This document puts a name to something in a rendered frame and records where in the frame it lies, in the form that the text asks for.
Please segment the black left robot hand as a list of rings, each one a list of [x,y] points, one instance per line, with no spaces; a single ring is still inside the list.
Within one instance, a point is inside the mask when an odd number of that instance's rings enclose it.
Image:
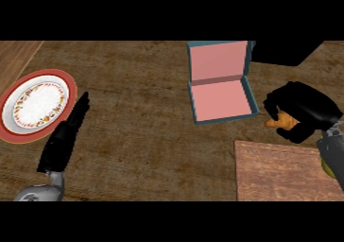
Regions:
[[[82,93],[66,120],[59,123],[48,136],[40,155],[40,163],[37,167],[38,172],[65,171],[72,153],[76,132],[79,130],[88,108],[88,93]]]

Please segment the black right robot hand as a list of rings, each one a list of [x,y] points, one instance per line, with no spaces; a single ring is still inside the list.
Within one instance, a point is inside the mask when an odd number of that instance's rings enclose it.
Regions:
[[[284,112],[299,121],[290,130],[277,128],[277,134],[294,144],[315,130],[327,131],[344,115],[330,98],[297,81],[289,81],[266,94],[264,109],[274,120],[277,113]]]

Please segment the golden brown croissant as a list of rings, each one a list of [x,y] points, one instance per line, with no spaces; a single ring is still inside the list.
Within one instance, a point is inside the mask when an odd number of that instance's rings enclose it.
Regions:
[[[286,112],[278,112],[277,113],[277,120],[269,118],[264,122],[264,126],[268,128],[281,128],[284,130],[290,130],[299,121],[286,113]]]

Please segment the open teal and pink box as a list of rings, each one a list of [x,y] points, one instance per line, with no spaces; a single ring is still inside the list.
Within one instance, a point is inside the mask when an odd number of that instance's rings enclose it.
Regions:
[[[249,118],[258,106],[247,81],[253,41],[190,41],[188,97],[196,124]]]

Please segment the brown wooden cutting board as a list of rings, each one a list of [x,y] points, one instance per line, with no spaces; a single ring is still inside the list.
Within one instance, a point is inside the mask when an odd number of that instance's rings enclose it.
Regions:
[[[241,201],[344,201],[315,148],[234,142],[236,188]]]

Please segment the white floral rimmed plate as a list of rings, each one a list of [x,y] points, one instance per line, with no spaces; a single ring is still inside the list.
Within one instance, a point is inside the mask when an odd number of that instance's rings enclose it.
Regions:
[[[13,90],[3,105],[4,128],[16,134],[41,130],[59,117],[69,90],[62,78],[43,75],[29,78]]]

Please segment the round red placemat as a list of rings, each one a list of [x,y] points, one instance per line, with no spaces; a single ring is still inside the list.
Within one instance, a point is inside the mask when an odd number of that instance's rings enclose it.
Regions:
[[[65,107],[59,117],[56,118],[56,120],[41,130],[38,130],[32,133],[28,133],[28,134],[16,134],[16,133],[12,133],[3,126],[3,121],[1,121],[3,105],[4,105],[7,97],[9,97],[10,93],[13,92],[15,88],[29,78],[34,78],[34,77],[38,77],[43,75],[57,76],[59,78],[62,78],[65,80],[66,87],[69,90],[66,107]],[[10,144],[26,144],[26,143],[35,142],[38,139],[41,139],[45,135],[48,135],[51,133],[51,131],[56,128],[56,126],[59,125],[59,123],[66,119],[66,117],[71,113],[75,101],[76,101],[76,84],[75,84],[72,76],[65,71],[62,71],[59,69],[43,69],[43,70],[32,72],[26,76],[23,76],[12,84],[12,86],[9,87],[9,89],[4,91],[4,93],[0,96],[0,139]]]

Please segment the black appliance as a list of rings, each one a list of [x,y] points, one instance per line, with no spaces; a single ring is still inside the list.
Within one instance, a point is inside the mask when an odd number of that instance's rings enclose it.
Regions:
[[[256,41],[250,60],[275,65],[297,66],[321,43],[320,40]]]

